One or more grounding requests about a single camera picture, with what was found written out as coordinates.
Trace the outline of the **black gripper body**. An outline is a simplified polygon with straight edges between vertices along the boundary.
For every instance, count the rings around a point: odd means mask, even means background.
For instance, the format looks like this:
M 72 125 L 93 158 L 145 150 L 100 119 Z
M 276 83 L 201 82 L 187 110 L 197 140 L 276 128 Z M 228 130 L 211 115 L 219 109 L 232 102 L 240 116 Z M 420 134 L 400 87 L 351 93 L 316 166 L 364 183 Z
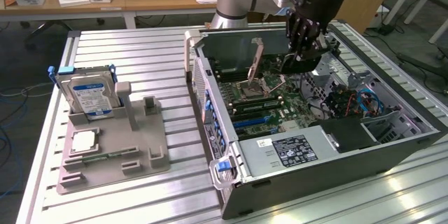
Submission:
M 335 18 L 344 0 L 300 0 L 296 12 L 313 22 L 320 23 L 325 29 Z

